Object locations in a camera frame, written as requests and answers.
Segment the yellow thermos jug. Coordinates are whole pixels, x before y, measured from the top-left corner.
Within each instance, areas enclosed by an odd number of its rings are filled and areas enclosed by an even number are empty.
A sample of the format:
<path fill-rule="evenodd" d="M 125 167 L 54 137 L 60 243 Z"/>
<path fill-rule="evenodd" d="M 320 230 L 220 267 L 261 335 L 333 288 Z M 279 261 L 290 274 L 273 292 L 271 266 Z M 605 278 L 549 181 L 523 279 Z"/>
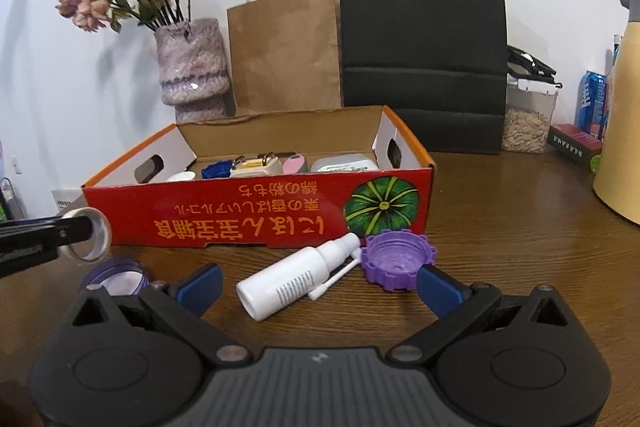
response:
<path fill-rule="evenodd" d="M 601 202 L 639 224 L 639 0 L 620 0 L 628 22 L 613 68 L 608 130 L 593 191 Z"/>

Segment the black paper bag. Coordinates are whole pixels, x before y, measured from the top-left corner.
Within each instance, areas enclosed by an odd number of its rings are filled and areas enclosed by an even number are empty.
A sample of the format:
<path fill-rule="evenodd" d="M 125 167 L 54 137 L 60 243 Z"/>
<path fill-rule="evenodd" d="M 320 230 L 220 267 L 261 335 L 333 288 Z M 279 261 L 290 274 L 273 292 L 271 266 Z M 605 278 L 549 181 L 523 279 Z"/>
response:
<path fill-rule="evenodd" d="M 506 0 L 340 0 L 344 102 L 386 105 L 427 148 L 497 154 Z"/>

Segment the white spray bottle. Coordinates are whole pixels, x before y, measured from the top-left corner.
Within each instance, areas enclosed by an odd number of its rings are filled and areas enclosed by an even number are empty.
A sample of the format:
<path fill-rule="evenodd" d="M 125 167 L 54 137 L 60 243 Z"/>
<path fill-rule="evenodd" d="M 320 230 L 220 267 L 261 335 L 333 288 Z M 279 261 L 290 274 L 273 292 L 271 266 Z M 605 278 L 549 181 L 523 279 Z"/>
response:
<path fill-rule="evenodd" d="M 237 283 L 236 293 L 248 315 L 264 321 L 329 280 L 359 247 L 355 233 L 305 247 Z"/>

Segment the white remote control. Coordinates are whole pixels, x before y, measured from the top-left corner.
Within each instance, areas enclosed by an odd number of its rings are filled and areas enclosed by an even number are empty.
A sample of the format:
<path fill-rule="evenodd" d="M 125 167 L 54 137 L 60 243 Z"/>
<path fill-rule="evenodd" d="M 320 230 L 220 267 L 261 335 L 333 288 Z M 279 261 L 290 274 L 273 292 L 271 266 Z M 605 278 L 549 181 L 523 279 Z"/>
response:
<path fill-rule="evenodd" d="M 190 170 L 178 172 L 167 179 L 167 182 L 193 181 L 196 179 L 196 173 Z"/>

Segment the blue toothed plastic lid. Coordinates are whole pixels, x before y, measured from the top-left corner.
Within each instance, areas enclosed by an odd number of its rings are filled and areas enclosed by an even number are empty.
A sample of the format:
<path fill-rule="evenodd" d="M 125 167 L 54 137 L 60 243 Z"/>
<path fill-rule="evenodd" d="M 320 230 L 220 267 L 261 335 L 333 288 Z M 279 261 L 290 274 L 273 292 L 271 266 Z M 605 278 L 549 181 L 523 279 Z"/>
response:
<path fill-rule="evenodd" d="M 201 169 L 201 177 L 203 180 L 227 179 L 231 176 L 233 167 L 233 160 L 217 160 Z"/>

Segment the clear white plastic jar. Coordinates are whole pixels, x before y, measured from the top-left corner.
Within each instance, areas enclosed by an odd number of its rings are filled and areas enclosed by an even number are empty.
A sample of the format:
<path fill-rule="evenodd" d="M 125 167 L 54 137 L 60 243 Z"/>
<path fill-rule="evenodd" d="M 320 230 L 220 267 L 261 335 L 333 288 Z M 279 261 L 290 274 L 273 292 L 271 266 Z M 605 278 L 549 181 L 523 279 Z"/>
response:
<path fill-rule="evenodd" d="M 311 166 L 312 172 L 363 172 L 378 171 L 378 164 L 361 153 L 343 154 L 318 159 Z"/>

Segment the purple toothed plastic lid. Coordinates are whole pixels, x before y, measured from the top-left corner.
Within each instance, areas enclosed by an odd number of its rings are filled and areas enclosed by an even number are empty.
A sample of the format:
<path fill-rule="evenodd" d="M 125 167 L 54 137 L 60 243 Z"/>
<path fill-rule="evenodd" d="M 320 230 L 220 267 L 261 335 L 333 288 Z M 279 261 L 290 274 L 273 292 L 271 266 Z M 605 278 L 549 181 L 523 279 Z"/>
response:
<path fill-rule="evenodd" d="M 424 234 L 384 230 L 366 238 L 361 266 L 367 282 L 384 291 L 414 291 L 419 270 L 432 265 L 436 255 L 436 247 Z"/>

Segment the white tape roll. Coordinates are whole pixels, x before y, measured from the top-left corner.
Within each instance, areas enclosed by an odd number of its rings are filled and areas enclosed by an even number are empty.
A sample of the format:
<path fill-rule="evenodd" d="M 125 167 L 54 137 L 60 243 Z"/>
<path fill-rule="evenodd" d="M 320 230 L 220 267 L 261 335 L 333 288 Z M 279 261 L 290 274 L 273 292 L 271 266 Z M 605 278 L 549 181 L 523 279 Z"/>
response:
<path fill-rule="evenodd" d="M 56 251 L 80 263 L 96 263 L 111 247 L 112 230 L 104 214 L 92 207 L 68 210 L 58 220 Z"/>

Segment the blue drink can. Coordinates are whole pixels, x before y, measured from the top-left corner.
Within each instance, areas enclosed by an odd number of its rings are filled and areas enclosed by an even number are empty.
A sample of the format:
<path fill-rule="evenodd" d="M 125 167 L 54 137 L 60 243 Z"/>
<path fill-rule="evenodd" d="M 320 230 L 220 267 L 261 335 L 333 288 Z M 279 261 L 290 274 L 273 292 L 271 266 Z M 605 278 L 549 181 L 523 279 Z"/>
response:
<path fill-rule="evenodd" d="M 606 77 L 587 70 L 579 83 L 576 126 L 601 139 L 606 98 Z"/>

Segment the dark red small box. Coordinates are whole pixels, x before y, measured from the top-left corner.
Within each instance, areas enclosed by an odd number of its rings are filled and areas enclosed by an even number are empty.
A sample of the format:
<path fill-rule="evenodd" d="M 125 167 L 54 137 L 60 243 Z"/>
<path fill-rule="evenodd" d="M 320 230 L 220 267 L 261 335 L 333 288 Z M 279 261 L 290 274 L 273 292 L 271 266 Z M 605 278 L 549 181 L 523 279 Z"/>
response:
<path fill-rule="evenodd" d="M 603 143 L 574 124 L 552 124 L 547 144 L 591 172 L 599 168 Z"/>

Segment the pink pet grooming brush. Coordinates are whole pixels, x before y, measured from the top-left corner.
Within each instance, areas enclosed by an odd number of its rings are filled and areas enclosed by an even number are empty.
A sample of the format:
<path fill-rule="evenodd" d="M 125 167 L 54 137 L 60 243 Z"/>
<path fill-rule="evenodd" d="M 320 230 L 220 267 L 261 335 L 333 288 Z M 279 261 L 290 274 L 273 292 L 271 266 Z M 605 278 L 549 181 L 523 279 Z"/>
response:
<path fill-rule="evenodd" d="M 285 159 L 282 162 L 282 173 L 287 176 L 292 174 L 304 173 L 308 171 L 307 161 L 304 155 L 295 154 Z"/>

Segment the white cube charger plug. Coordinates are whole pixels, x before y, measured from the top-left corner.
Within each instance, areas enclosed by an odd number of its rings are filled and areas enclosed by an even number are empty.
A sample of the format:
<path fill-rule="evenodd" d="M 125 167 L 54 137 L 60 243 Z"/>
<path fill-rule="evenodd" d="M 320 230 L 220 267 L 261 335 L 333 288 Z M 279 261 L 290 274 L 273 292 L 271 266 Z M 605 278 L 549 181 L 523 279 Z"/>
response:
<path fill-rule="evenodd" d="M 255 178 L 255 176 L 277 176 L 282 173 L 282 162 L 273 152 L 255 157 L 239 156 L 232 162 L 231 178 Z"/>

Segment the clear seed container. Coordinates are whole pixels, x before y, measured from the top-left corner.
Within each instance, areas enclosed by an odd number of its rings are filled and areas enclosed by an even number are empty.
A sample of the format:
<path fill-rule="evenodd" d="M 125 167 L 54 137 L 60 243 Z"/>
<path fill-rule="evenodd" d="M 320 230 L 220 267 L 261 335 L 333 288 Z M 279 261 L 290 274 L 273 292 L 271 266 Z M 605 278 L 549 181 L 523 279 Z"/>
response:
<path fill-rule="evenodd" d="M 502 149 L 507 152 L 541 154 L 547 143 L 552 115 L 562 83 L 556 72 L 539 58 L 508 46 L 506 115 Z"/>

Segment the pink marbled ceramic vase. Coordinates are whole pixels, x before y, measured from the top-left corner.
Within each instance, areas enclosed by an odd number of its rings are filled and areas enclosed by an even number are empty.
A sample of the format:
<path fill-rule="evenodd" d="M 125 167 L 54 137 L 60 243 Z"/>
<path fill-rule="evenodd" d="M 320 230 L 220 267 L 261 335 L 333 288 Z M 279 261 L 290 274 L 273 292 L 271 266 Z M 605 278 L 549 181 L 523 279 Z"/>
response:
<path fill-rule="evenodd" d="M 231 88 L 224 42 L 216 18 L 158 28 L 154 34 L 162 102 L 175 109 L 177 124 L 227 116 Z"/>

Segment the red cardboard box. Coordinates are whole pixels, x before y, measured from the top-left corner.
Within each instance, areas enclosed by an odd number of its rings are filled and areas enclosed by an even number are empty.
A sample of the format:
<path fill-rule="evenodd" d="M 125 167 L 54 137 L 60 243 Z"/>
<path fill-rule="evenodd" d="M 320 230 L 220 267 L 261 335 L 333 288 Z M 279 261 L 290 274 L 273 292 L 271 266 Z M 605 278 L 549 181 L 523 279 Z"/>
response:
<path fill-rule="evenodd" d="M 280 160 L 361 153 L 378 171 L 307 172 L 203 180 L 217 160 L 273 152 Z M 167 182 L 190 170 L 193 181 Z M 346 233 L 422 232 L 436 166 L 388 107 L 272 113 L 171 124 L 82 188 L 114 242 L 153 247 L 316 246 Z"/>

